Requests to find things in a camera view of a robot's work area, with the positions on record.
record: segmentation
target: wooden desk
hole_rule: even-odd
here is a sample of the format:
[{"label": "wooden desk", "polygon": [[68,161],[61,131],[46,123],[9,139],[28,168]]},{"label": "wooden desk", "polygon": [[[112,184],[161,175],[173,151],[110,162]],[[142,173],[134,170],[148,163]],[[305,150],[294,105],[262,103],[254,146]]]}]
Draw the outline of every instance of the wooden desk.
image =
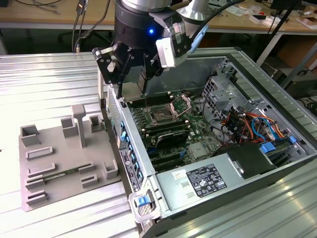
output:
[{"label": "wooden desk", "polygon": [[[15,0],[11,0],[8,7],[0,8],[0,28],[23,28],[23,29],[72,29],[76,17],[76,5],[78,0],[62,0],[56,3],[60,14],[54,14],[42,10],[35,6],[27,6]],[[83,29],[90,29],[103,15],[106,0],[89,0],[86,18]],[[246,0],[248,6],[260,5],[265,14],[270,15],[271,9],[254,0]],[[109,10],[105,20],[96,28],[102,30],[113,30],[114,24],[114,5],[115,1],[111,0]],[[298,17],[290,17],[288,23],[284,23],[280,31],[275,35],[273,40],[267,46],[258,64],[262,64],[280,37],[284,34],[289,35],[317,35],[317,31],[312,31],[296,21]],[[262,24],[255,24],[248,19],[248,16],[235,16],[224,11],[221,16],[216,16],[209,22],[209,32],[221,33],[250,33],[266,34],[268,27]]]}]

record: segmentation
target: motherboard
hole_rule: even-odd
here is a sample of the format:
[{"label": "motherboard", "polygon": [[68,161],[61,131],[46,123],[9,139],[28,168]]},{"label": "motherboard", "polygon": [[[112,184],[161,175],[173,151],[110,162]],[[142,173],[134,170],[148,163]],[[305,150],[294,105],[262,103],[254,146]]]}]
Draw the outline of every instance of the motherboard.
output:
[{"label": "motherboard", "polygon": [[189,93],[173,92],[128,103],[157,172],[210,158],[221,146]]}]

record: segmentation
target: power supply label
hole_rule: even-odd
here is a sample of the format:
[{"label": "power supply label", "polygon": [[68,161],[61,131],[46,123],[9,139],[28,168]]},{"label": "power supply label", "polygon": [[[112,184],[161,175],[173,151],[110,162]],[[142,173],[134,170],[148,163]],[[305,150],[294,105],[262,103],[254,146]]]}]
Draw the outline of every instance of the power supply label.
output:
[{"label": "power supply label", "polygon": [[205,197],[227,187],[213,164],[186,173],[197,196]]}]

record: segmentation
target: green circuit board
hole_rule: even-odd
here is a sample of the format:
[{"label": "green circuit board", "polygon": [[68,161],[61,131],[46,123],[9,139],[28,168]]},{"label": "green circuit board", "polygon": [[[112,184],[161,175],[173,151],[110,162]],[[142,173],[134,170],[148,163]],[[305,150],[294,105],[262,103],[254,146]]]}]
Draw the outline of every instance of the green circuit board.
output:
[{"label": "green circuit board", "polygon": [[[174,99],[177,99],[173,102],[173,106],[178,115],[189,108],[187,102],[181,97],[183,94],[176,92],[171,95]],[[167,171],[210,158],[221,146],[217,136],[210,130],[210,126],[202,117],[199,108],[197,108],[197,104],[195,104],[190,97],[186,98],[189,99],[191,108],[178,117],[171,112],[170,103],[141,108],[130,108],[133,120],[140,133],[144,146],[148,151],[154,168],[157,169],[158,172]],[[181,129],[175,127],[177,128],[175,130],[186,131],[188,136],[181,143],[177,143],[167,148],[156,148],[156,140],[158,136],[172,132],[173,127],[171,130],[164,130],[161,134],[158,133],[156,136],[143,133],[154,126],[164,126],[184,121],[187,123],[185,125],[182,124],[182,126],[180,126]],[[169,162],[169,159],[177,160],[178,163],[174,163],[177,165],[174,166],[173,163]]]}]

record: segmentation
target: expansion card slot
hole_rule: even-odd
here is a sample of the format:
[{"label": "expansion card slot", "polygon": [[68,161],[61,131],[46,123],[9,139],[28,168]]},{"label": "expansion card slot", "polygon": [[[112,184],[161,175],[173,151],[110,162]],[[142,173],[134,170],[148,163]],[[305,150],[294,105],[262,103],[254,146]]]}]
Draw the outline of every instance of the expansion card slot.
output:
[{"label": "expansion card slot", "polygon": [[166,169],[171,170],[175,166],[180,166],[183,164],[184,164],[184,160],[179,158],[179,159],[171,160],[171,161],[164,163],[164,164],[153,165],[153,167],[157,171],[162,171],[162,170],[166,170]]},{"label": "expansion card slot", "polygon": [[157,164],[161,164],[170,160],[174,160],[174,159],[179,159],[180,155],[179,154],[175,154],[175,155],[171,155],[171,156],[167,156],[167,157],[163,157],[157,160],[152,160],[152,165],[157,165]]}]

